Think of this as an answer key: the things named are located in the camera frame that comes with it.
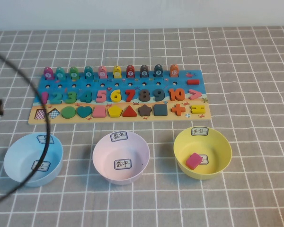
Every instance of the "pink number 5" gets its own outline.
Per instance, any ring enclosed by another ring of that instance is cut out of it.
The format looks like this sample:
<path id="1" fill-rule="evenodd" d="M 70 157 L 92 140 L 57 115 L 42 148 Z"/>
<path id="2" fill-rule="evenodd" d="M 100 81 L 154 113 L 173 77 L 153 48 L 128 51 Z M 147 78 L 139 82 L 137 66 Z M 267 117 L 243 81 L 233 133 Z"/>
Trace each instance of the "pink number 5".
<path id="1" fill-rule="evenodd" d="M 103 103 L 106 101 L 106 90 L 99 90 L 96 98 L 97 103 Z"/>

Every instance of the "plastic bowl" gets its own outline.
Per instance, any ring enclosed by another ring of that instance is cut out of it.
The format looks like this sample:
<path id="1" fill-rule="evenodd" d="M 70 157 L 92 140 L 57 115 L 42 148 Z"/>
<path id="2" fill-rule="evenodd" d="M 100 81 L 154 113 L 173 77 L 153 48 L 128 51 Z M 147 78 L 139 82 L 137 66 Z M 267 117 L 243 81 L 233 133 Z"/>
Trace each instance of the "plastic bowl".
<path id="1" fill-rule="evenodd" d="M 231 146 L 221 133 L 200 126 L 180 132 L 174 143 L 174 153 L 181 170 L 199 180 L 217 176 L 229 165 L 232 156 Z M 187 159 L 193 153 L 203 158 L 194 170 L 186 166 Z"/>
<path id="2" fill-rule="evenodd" d="M 137 180 L 150 160 L 146 141 L 130 131 L 117 131 L 104 136 L 95 146 L 93 163 L 109 182 L 129 184 Z"/>
<path id="3" fill-rule="evenodd" d="M 3 163 L 7 175 L 17 182 L 24 180 L 36 166 L 43 152 L 45 141 L 45 134 L 30 134 L 11 145 Z M 51 136 L 45 159 L 26 186 L 38 187 L 51 182 L 62 168 L 62 157 L 62 144 L 55 136 Z"/>

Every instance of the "number puzzle board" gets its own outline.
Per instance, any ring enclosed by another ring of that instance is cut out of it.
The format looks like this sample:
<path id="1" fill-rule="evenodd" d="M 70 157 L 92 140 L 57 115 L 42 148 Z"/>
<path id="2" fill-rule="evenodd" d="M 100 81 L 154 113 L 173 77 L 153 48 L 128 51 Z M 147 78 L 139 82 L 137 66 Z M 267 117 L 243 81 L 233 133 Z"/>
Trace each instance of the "number puzzle board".
<path id="1" fill-rule="evenodd" d="M 98 73 L 94 72 L 93 79 L 86 79 L 83 72 L 80 73 L 80 79 L 72 80 L 70 74 L 66 73 L 66 80 L 58 80 L 55 77 L 54 80 L 46 80 L 43 75 L 40 79 L 38 91 L 48 92 L 49 97 L 46 103 L 46 109 L 51 119 L 51 123 L 89 123 L 89 122 L 141 122 L 141 121 L 178 121 L 178 120 L 208 120 L 211 118 L 207 95 L 205 91 L 205 85 L 203 76 L 200 70 L 181 70 L 179 71 L 178 77 L 170 77 L 169 71 L 163 71 L 162 77 L 154 77 L 154 71 L 149 72 L 148 78 L 140 78 L 140 72 L 135 72 L 135 78 L 126 78 L 126 72 L 122 72 L 122 78 L 113 78 L 113 73 L 108 72 L 107 79 L 99 79 Z M 189 79 L 198 79 L 199 85 L 188 85 Z M 160 101 L 155 101 L 154 90 L 162 89 L 165 93 L 165 98 Z M 183 101 L 171 101 L 170 100 L 170 89 L 182 88 L 185 92 L 185 99 Z M 121 90 L 122 100 L 118 103 L 112 102 L 110 95 L 114 90 Z M 125 94 L 127 89 L 134 89 L 135 95 L 130 102 L 126 102 L 128 95 Z M 147 89 L 150 93 L 150 100 L 148 102 L 142 102 L 139 99 L 140 91 Z M 192 96 L 189 90 L 192 89 L 197 92 L 201 92 L 202 95 L 196 99 L 191 100 Z M 97 103 L 96 98 L 99 95 L 98 91 L 106 90 L 106 101 L 103 103 Z M 81 102 L 80 97 L 85 95 L 86 91 L 91 91 L 92 101 L 90 103 Z M 61 104 L 51 104 L 51 100 L 55 97 L 53 93 L 59 92 L 62 94 Z M 70 99 L 68 92 L 76 92 L 77 101 L 73 104 L 65 103 L 65 100 Z M 168 115 L 167 116 L 155 116 L 153 106 L 155 104 L 166 104 Z M 176 113 L 171 111 L 172 107 L 176 104 L 180 104 L 181 107 L 185 108 L 185 112 L 181 113 L 181 116 L 177 116 Z M 93 110 L 96 106 L 102 105 L 106 109 L 105 118 L 96 118 L 90 114 L 87 117 L 81 118 L 78 114 L 74 117 L 66 119 L 62 117 L 61 111 L 67 106 L 72 106 L 77 109 L 79 106 L 90 106 Z M 125 109 L 130 105 L 137 113 L 137 117 L 110 117 L 108 108 L 112 106 L 119 106 L 123 113 Z M 152 108 L 150 116 L 140 116 L 138 108 L 142 105 L 147 105 Z M 205 113 L 192 113 L 192 106 L 203 105 Z M 29 116 L 29 124 L 43 124 L 45 122 L 44 112 L 37 98 L 34 99 L 33 107 Z"/>

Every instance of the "yellow bowl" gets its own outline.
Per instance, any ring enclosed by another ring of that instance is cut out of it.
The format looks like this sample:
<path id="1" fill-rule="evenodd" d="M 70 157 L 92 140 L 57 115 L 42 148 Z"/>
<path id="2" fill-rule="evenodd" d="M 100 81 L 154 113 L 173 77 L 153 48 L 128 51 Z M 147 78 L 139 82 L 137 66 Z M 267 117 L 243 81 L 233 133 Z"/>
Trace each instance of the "yellow bowl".
<path id="1" fill-rule="evenodd" d="M 199 180 L 217 176 L 229 165 L 232 156 L 231 146 L 221 133 L 201 126 L 180 132 L 174 143 L 174 153 L 181 170 Z M 203 158 L 194 170 L 186 166 L 186 160 L 193 153 Z"/>

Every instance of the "black cable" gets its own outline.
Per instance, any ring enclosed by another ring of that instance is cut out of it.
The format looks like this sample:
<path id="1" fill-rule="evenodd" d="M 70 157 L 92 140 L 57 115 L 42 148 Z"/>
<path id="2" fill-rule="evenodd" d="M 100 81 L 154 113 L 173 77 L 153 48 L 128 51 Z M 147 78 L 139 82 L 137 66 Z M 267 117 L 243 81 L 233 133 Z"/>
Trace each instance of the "black cable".
<path id="1" fill-rule="evenodd" d="M 23 79 L 30 85 L 30 87 L 32 88 L 32 90 L 34 91 L 36 97 L 39 99 L 39 102 L 41 103 L 41 106 L 43 108 L 43 111 L 45 113 L 45 121 L 46 121 L 46 142 L 45 142 L 45 146 L 42 152 L 42 155 L 37 163 L 37 165 L 35 166 L 35 168 L 32 170 L 32 172 L 22 181 L 20 182 L 20 184 L 16 187 L 14 187 L 13 189 L 11 189 L 9 192 L 7 192 L 5 195 L 0 196 L 0 202 L 3 201 L 4 199 L 6 199 L 7 197 L 9 197 L 12 193 L 14 193 L 15 191 L 17 191 L 18 189 L 22 188 L 26 182 L 28 182 L 32 176 L 37 172 L 38 168 L 40 167 L 40 165 L 43 163 L 43 160 L 46 156 L 48 147 L 49 147 L 49 142 L 50 142 L 50 136 L 51 136 L 51 130 L 50 130 L 50 122 L 49 122 L 49 117 L 47 115 L 47 111 L 45 108 L 44 103 L 42 102 L 42 99 L 40 97 L 40 94 L 38 93 L 38 90 L 35 88 L 34 84 L 29 80 L 29 78 L 24 74 L 24 72 L 19 69 L 18 67 L 16 67 L 12 62 L 10 62 L 9 60 L 7 60 L 5 57 L 3 57 L 0 54 L 0 60 L 2 62 L 4 62 L 5 64 L 7 64 L 8 66 L 10 66 L 17 74 L 19 74 L 21 77 L 23 77 Z"/>

